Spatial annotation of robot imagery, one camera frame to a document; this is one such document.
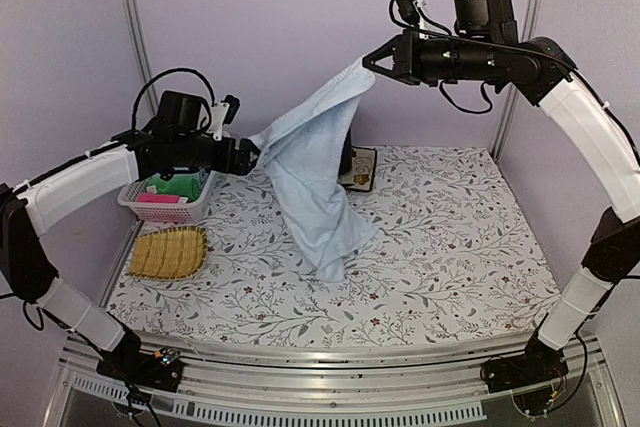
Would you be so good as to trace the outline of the light blue towel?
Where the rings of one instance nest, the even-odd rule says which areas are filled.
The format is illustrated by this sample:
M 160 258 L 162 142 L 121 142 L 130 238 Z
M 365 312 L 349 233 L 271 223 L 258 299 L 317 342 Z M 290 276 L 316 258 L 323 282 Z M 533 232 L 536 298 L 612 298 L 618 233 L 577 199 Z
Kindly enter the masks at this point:
M 323 282 L 345 277 L 345 258 L 377 228 L 357 214 L 338 183 L 339 166 L 361 97 L 375 84 L 360 59 L 249 140 L 274 189 L 302 257 Z

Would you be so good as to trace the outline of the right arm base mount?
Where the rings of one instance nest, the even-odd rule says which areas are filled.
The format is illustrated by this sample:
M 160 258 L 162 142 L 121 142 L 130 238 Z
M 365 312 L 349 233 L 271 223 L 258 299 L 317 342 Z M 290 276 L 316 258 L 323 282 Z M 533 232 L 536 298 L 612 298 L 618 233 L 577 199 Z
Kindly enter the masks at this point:
M 480 367 L 480 377 L 490 393 L 560 380 L 569 373 L 561 351 L 525 350 L 513 356 L 492 357 Z

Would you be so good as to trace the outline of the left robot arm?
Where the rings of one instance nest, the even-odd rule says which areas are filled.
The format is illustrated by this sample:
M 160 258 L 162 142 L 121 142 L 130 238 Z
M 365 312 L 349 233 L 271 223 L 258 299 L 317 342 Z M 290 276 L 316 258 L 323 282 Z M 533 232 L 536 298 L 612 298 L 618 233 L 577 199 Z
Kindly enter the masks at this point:
M 1 273 L 11 294 L 109 356 L 128 381 L 141 380 L 149 370 L 139 337 L 66 280 L 43 241 L 100 199 L 155 174 L 248 174 L 258 148 L 224 132 L 239 107 L 233 95 L 209 103 L 167 91 L 145 126 L 132 125 L 34 180 L 1 187 Z

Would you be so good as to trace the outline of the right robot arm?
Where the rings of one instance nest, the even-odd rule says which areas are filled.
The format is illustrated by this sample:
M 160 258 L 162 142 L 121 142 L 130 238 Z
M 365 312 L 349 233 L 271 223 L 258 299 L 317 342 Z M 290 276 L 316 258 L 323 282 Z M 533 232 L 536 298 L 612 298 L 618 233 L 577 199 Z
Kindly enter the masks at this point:
M 520 40 L 512 0 L 454 0 L 454 7 L 456 21 L 448 29 L 427 17 L 422 0 L 390 0 L 389 17 L 402 31 L 367 54 L 364 67 L 439 91 L 460 81 L 477 81 L 497 92 L 513 85 L 568 137 L 610 200 L 579 270 L 518 359 L 517 374 L 537 383 L 639 263 L 639 151 L 555 41 Z

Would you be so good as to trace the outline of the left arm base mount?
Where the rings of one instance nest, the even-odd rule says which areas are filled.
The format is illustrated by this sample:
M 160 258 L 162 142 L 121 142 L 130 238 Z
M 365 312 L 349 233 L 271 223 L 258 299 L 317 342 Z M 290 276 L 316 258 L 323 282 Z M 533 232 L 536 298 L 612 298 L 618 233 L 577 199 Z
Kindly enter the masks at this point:
M 181 359 L 169 360 L 164 353 L 102 352 L 96 372 L 104 377 L 176 393 L 181 383 L 185 364 Z

